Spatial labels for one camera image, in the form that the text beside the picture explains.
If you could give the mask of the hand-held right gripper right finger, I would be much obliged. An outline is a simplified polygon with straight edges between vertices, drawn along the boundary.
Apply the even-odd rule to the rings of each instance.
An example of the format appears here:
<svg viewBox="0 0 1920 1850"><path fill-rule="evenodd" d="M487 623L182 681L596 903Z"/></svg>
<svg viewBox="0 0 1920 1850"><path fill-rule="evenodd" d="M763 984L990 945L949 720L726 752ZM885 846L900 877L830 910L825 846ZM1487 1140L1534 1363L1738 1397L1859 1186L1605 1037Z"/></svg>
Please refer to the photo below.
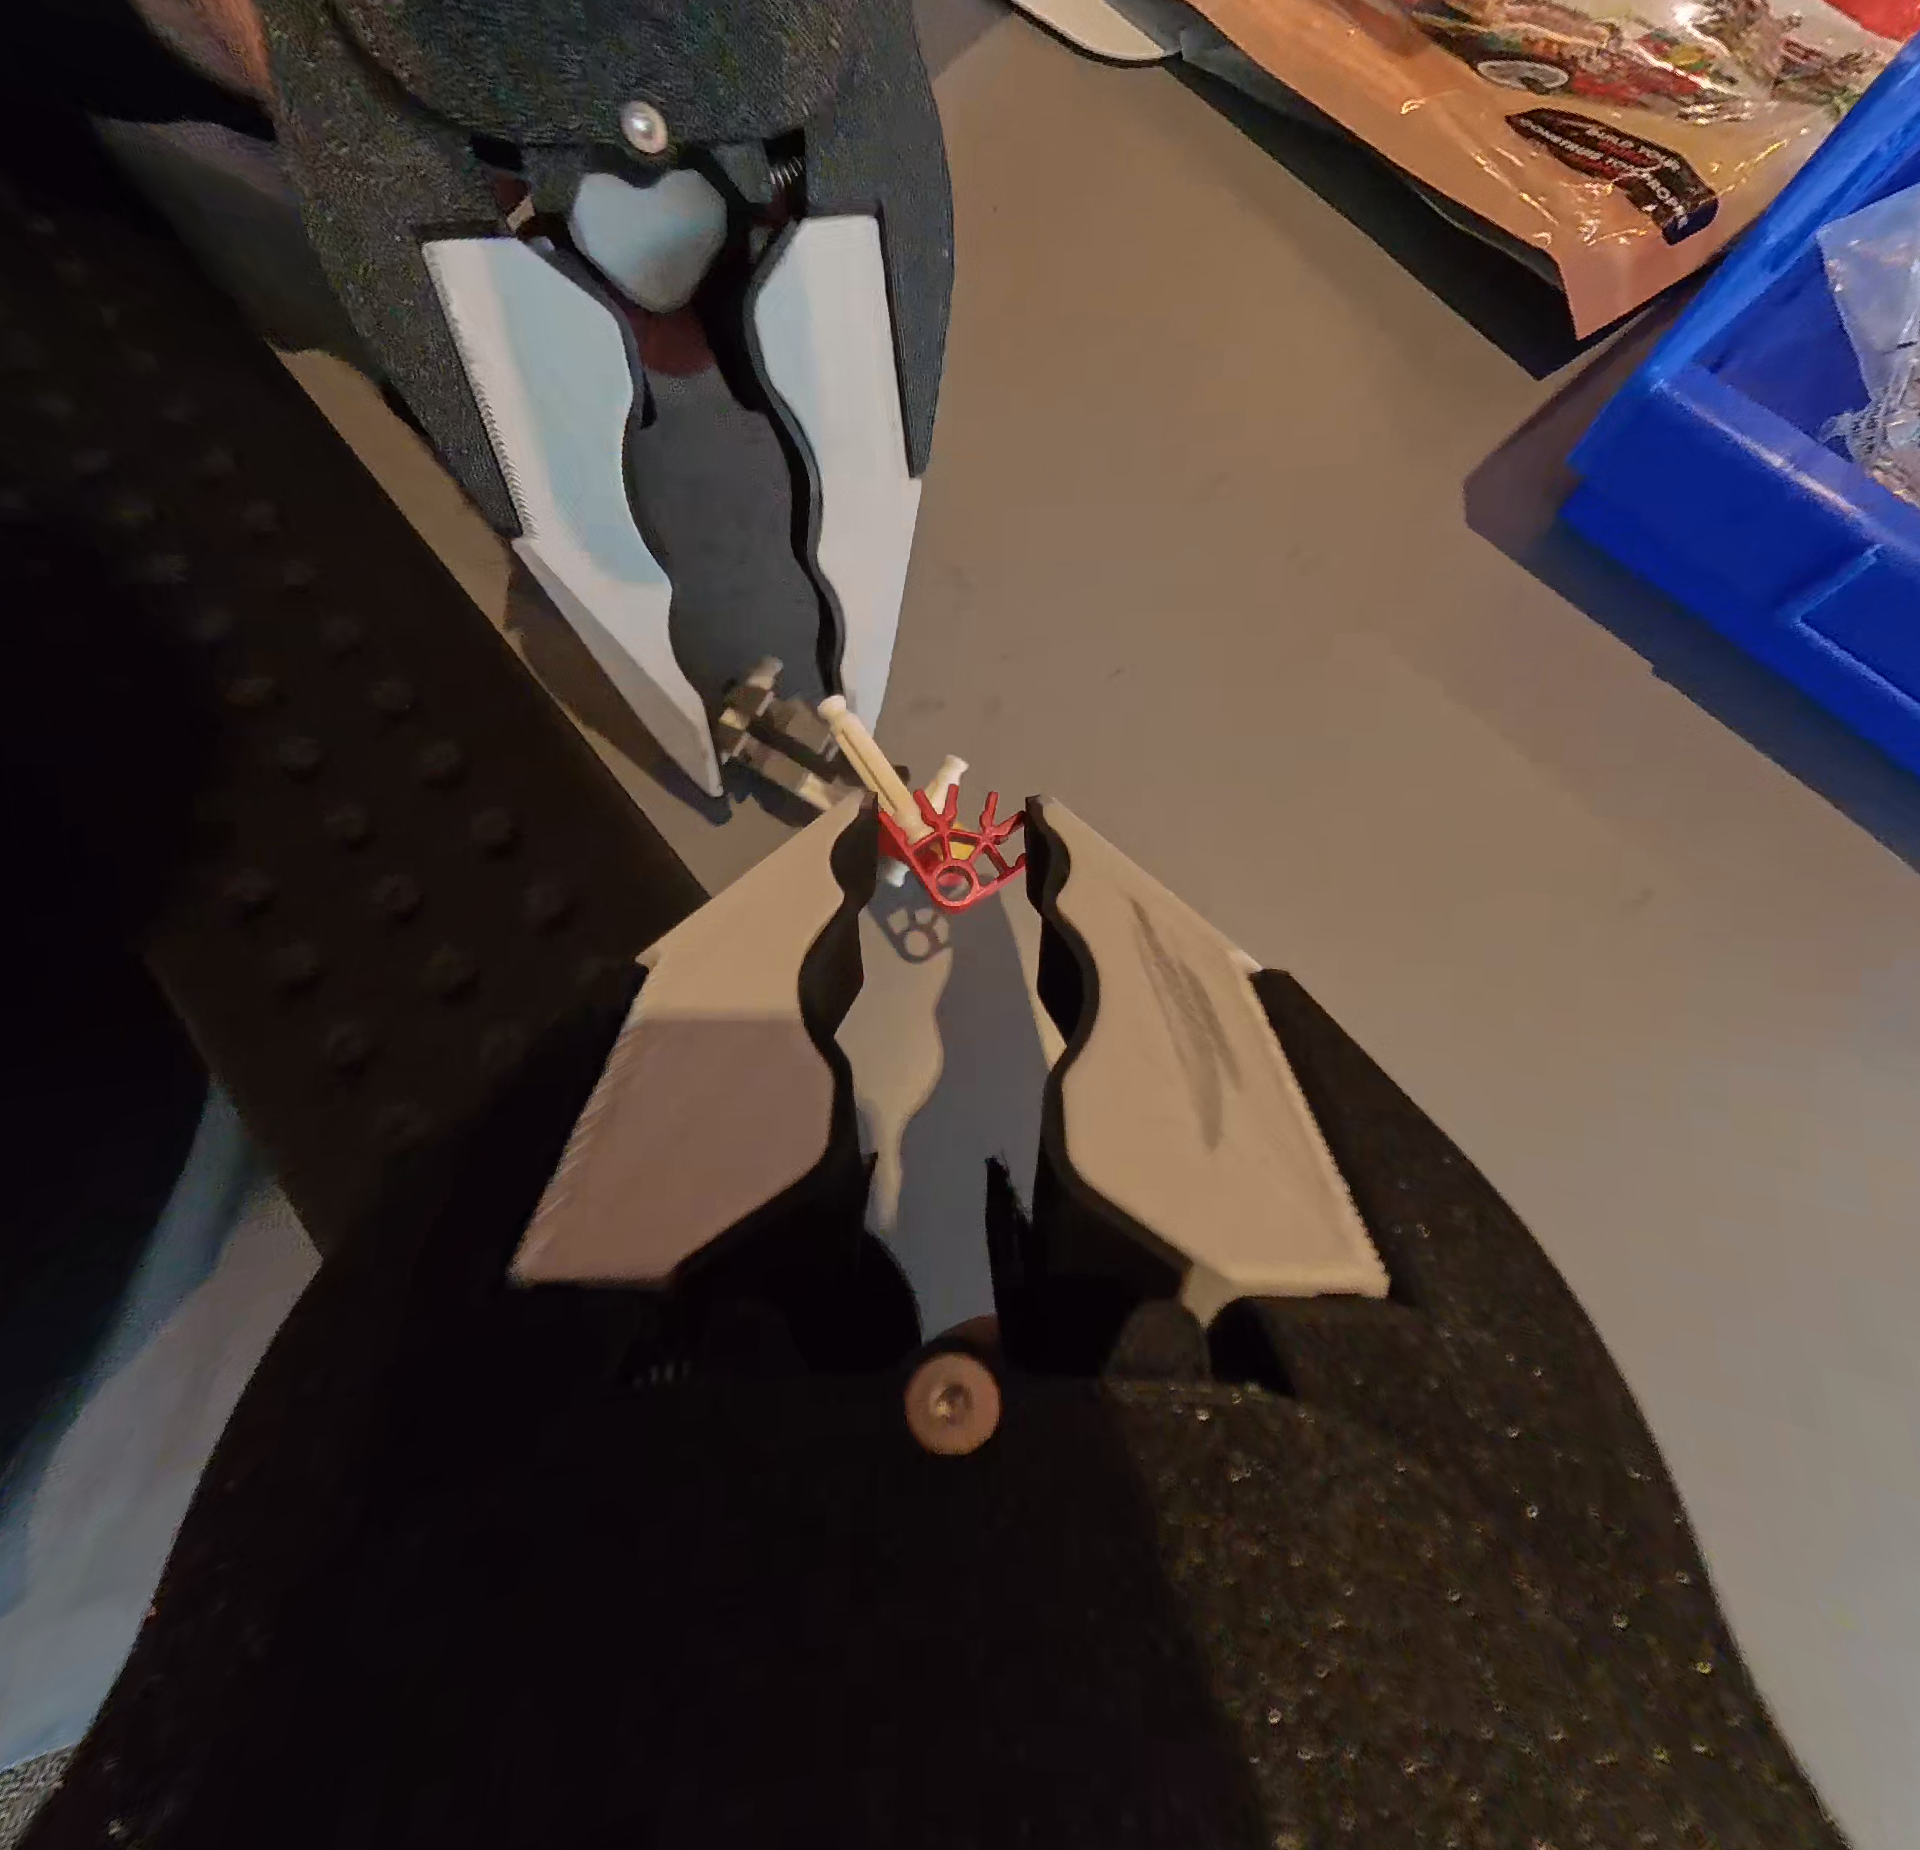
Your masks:
<svg viewBox="0 0 1920 1850"><path fill-rule="evenodd" d="M1065 1278L1182 1300L1390 1300L1258 963L1065 798L1027 798L1036 994L1058 1034L1036 1228Z"/></svg>

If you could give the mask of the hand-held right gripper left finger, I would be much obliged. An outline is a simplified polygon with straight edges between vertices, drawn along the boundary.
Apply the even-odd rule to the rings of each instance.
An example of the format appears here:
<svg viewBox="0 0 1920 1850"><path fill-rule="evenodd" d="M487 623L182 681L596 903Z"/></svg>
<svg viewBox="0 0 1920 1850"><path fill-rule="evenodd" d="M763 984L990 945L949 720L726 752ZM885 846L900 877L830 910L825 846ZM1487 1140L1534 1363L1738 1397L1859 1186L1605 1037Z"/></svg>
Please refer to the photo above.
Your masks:
<svg viewBox="0 0 1920 1850"><path fill-rule="evenodd" d="M859 1161L845 1019L870 893L877 808L847 796L644 952L517 1284L670 1284Z"/></svg>

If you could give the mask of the orange toy package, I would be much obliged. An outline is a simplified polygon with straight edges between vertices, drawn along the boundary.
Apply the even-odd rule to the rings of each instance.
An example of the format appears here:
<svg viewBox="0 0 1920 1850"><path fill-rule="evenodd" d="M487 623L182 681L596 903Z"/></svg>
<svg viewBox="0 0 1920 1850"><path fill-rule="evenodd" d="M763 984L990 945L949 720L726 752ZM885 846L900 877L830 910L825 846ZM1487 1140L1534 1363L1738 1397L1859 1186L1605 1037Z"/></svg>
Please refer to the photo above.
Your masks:
<svg viewBox="0 0 1920 1850"><path fill-rule="evenodd" d="M1915 0L1182 0L1393 171L1551 258L1597 335L1859 109Z"/></svg>

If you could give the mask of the person's left hand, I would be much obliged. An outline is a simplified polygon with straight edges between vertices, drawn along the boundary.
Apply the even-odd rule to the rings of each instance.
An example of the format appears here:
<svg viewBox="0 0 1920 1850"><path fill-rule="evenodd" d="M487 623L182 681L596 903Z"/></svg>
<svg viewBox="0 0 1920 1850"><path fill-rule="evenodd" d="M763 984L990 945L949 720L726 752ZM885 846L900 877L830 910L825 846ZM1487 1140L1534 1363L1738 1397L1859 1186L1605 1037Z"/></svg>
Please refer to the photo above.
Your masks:
<svg viewBox="0 0 1920 1850"><path fill-rule="evenodd" d="M719 374L734 401L753 392L753 357L734 311L644 311L621 304L646 374Z"/></svg>

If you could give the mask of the clear bag of parts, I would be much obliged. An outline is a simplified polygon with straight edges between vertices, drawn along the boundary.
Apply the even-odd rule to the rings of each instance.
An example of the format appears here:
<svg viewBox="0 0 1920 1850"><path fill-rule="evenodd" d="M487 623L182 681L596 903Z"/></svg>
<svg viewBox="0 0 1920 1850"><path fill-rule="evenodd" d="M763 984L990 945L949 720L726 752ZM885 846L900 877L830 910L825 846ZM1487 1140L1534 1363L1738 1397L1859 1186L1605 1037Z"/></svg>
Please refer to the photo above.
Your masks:
<svg viewBox="0 0 1920 1850"><path fill-rule="evenodd" d="M1920 189L1823 226L1817 247L1867 387L1823 424L1823 445L1920 506Z"/></svg>

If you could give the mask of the black dimpled pad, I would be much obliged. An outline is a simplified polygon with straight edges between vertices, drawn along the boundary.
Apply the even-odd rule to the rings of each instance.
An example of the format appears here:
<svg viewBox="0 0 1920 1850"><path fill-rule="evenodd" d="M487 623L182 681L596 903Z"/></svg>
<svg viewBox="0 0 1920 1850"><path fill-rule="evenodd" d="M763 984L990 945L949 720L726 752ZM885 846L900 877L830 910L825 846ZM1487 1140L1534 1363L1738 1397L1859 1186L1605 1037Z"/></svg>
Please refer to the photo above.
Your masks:
<svg viewBox="0 0 1920 1850"><path fill-rule="evenodd" d="M342 1247L704 903L73 109L8 141L8 903L159 974Z"/></svg>

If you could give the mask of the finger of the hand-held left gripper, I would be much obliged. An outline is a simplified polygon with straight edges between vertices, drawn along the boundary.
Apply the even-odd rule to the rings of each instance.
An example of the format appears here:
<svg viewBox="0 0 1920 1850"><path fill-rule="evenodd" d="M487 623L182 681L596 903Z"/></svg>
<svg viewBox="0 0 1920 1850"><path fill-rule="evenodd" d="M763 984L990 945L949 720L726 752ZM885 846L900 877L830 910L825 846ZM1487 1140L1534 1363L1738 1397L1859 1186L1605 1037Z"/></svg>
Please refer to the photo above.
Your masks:
<svg viewBox="0 0 1920 1850"><path fill-rule="evenodd" d="M753 281L744 325L798 475L791 530L825 601L825 685L877 717L919 530L877 216L791 216Z"/></svg>
<svg viewBox="0 0 1920 1850"><path fill-rule="evenodd" d="M600 287L523 234L426 245L441 323L517 506L517 558L708 798L726 796L708 705L670 650L670 579L644 538L637 345Z"/></svg>

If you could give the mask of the blue plastic bin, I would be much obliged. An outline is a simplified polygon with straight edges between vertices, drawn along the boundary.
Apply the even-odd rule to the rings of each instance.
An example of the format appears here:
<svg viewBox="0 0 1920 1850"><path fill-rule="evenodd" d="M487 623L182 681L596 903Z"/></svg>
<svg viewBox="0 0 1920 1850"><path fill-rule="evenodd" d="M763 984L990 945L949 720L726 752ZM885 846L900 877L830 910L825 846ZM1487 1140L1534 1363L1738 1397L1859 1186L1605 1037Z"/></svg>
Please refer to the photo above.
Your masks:
<svg viewBox="0 0 1920 1850"><path fill-rule="evenodd" d="M1867 401L1817 230L1915 189L1920 45L1738 234L1569 455L1562 523L1920 771L1920 516L1823 424Z"/></svg>

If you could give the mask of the grey toy connector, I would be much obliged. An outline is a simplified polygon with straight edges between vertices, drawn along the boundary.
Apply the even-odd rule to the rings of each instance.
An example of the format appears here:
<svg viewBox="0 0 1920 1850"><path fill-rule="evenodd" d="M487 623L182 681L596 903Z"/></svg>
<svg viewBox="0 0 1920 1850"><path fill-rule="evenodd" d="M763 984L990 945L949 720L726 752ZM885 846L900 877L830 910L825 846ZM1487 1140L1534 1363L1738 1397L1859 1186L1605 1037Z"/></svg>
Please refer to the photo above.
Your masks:
<svg viewBox="0 0 1920 1850"><path fill-rule="evenodd" d="M778 655L763 655L744 681L726 685L712 717L712 759L780 788L806 814L830 814L854 788L834 729L820 705L780 693Z"/></svg>

